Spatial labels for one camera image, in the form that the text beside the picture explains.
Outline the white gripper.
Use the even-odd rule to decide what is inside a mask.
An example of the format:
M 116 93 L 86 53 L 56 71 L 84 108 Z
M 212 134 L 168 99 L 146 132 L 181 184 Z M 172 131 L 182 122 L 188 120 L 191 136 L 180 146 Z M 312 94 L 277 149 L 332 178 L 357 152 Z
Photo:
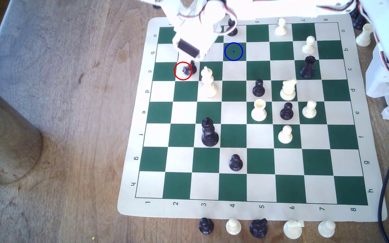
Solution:
M 236 28 L 236 14 L 224 0 L 200 0 L 195 8 L 185 8 L 179 0 L 163 0 L 163 11 L 174 26 L 172 39 L 179 52 L 178 68 L 192 66 L 191 61 L 202 61 L 218 36 L 230 34 Z M 221 20 L 228 14 L 234 25 L 221 31 Z

